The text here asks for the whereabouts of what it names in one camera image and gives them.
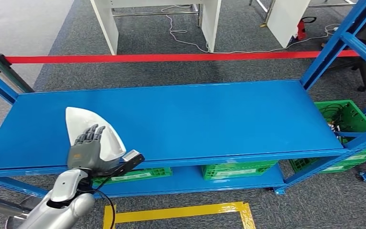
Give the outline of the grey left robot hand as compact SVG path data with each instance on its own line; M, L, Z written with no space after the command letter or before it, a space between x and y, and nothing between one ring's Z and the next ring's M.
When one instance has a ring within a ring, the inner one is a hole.
M120 156L110 152L102 155L101 138L105 126L94 124L85 129L78 135L70 147L67 158L67 167L69 169L85 169L93 173L104 173L115 168Z

